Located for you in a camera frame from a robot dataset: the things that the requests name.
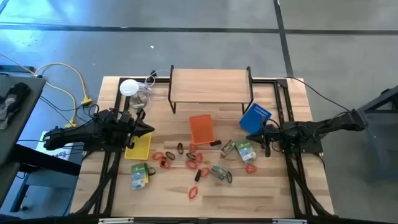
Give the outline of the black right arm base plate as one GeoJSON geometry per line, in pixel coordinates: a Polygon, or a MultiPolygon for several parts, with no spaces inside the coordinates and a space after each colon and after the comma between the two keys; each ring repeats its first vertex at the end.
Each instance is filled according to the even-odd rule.
{"type": "Polygon", "coordinates": [[[280,135],[282,150],[288,154],[323,152],[319,135],[301,127],[283,131],[280,135]]]}

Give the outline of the dark side table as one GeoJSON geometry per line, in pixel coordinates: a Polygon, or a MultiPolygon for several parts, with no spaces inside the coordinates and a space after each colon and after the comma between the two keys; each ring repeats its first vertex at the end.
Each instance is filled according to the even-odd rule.
{"type": "Polygon", "coordinates": [[[80,165],[44,154],[17,143],[44,88],[41,78],[0,75],[0,96],[18,83],[26,85],[27,93],[22,96],[19,111],[11,119],[6,129],[0,129],[0,207],[3,205],[9,189],[19,171],[35,172],[52,170],[77,176],[80,165]]]}

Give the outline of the blue plastic basket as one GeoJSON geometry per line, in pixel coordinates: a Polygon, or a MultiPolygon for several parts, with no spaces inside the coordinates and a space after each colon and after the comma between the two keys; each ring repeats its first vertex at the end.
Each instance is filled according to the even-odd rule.
{"type": "Polygon", "coordinates": [[[247,133],[253,134],[261,128],[263,119],[271,118],[272,113],[257,103],[253,103],[239,121],[240,127],[247,133]]]}

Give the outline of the Crayola crayon box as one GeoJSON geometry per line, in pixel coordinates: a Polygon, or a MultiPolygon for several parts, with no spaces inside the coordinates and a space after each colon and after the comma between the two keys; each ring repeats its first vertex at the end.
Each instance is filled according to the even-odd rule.
{"type": "Polygon", "coordinates": [[[228,171],[215,164],[211,167],[210,174],[217,179],[224,180],[228,174],[228,171]]]}
{"type": "Polygon", "coordinates": [[[236,144],[233,140],[229,140],[222,148],[220,152],[220,156],[225,158],[230,152],[236,149],[236,144]]]}
{"type": "Polygon", "coordinates": [[[132,188],[143,189],[149,181],[147,164],[135,164],[131,166],[132,188]]]}
{"type": "Polygon", "coordinates": [[[245,164],[253,162],[257,159],[257,155],[250,141],[239,140],[235,142],[235,146],[245,164]]]}

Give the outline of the grey black work glove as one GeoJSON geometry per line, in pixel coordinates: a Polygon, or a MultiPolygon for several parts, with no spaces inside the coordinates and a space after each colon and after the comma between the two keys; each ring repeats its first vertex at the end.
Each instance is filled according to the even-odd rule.
{"type": "Polygon", "coordinates": [[[0,129],[9,126],[30,92],[27,84],[19,82],[11,86],[4,96],[0,96],[0,129]]]}

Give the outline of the grey metal stand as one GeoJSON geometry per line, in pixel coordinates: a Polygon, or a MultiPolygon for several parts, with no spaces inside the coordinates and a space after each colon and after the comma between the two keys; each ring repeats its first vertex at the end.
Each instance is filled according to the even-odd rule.
{"type": "Polygon", "coordinates": [[[356,111],[367,122],[363,131],[366,181],[398,180],[398,85],[356,111]]]}

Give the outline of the white paper booklet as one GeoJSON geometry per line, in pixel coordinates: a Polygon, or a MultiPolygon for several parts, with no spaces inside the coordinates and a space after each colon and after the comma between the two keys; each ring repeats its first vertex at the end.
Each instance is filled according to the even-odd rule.
{"type": "Polygon", "coordinates": [[[37,147],[36,147],[36,151],[53,156],[53,157],[57,157],[59,159],[63,159],[68,161],[70,154],[72,152],[72,147],[73,147],[73,143],[68,143],[66,144],[64,147],[60,148],[60,149],[56,149],[53,151],[49,151],[46,148],[44,148],[44,142],[43,142],[43,137],[46,134],[46,131],[43,131],[40,137],[40,142],[38,142],[37,147]]]}

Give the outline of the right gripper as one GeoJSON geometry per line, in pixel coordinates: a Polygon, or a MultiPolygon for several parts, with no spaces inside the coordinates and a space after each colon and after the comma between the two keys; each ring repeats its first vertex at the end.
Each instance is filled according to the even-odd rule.
{"type": "Polygon", "coordinates": [[[273,124],[265,124],[263,130],[258,130],[255,133],[247,135],[246,139],[262,144],[262,148],[265,150],[265,156],[271,156],[270,144],[274,141],[280,140],[281,130],[273,124]]]}

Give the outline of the white mushroom table lamp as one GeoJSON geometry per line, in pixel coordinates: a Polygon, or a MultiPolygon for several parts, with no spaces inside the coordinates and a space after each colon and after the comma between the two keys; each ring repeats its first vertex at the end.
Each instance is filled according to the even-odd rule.
{"type": "Polygon", "coordinates": [[[131,108],[138,110],[146,107],[147,97],[140,91],[140,85],[137,81],[133,79],[124,80],[120,84],[119,91],[128,99],[131,108]]]}

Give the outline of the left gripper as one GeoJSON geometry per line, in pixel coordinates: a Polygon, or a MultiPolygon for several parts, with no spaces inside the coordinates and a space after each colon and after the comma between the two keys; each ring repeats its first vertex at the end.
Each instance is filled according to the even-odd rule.
{"type": "Polygon", "coordinates": [[[141,137],[147,133],[155,131],[154,127],[146,124],[142,119],[145,117],[146,113],[142,108],[138,109],[136,113],[137,117],[134,119],[132,114],[128,111],[123,111],[119,119],[120,124],[123,127],[125,133],[128,133],[125,145],[128,148],[134,147],[134,138],[141,137]]]}

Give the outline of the yellow plastic basket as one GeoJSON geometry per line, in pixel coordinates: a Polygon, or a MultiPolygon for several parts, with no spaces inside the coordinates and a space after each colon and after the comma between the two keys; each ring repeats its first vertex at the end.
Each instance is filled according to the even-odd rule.
{"type": "Polygon", "coordinates": [[[147,160],[152,140],[152,133],[147,133],[141,137],[134,138],[134,147],[126,147],[124,158],[135,160],[147,160]]]}

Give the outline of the silver frame bracket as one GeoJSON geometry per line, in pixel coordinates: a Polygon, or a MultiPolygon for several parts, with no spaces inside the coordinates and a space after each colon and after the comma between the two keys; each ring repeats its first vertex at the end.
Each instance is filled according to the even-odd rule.
{"type": "Polygon", "coordinates": [[[100,218],[98,224],[132,224],[134,219],[131,217],[124,218],[100,218]]]}
{"type": "Polygon", "coordinates": [[[308,224],[308,221],[301,219],[275,218],[272,220],[272,224],[308,224]]]}

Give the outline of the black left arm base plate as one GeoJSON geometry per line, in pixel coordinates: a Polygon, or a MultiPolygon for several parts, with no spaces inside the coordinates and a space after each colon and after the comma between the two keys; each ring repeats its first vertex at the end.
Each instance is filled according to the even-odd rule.
{"type": "Polygon", "coordinates": [[[103,151],[103,152],[123,152],[125,150],[124,145],[107,145],[105,142],[84,142],[83,143],[84,151],[103,151]]]}

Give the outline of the wooden shelf riser black legs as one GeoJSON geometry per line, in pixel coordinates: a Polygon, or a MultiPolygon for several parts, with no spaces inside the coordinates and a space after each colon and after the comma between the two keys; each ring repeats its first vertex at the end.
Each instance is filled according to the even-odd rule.
{"type": "Polygon", "coordinates": [[[254,101],[251,68],[204,69],[170,66],[167,99],[173,113],[177,103],[240,104],[245,113],[254,101]]]}

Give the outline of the orange plastic basket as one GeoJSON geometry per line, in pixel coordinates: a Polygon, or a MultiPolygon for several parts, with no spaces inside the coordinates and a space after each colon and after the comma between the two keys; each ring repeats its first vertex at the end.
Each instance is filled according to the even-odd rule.
{"type": "Polygon", "coordinates": [[[210,114],[189,117],[192,144],[201,145],[215,141],[213,122],[210,114]]]}

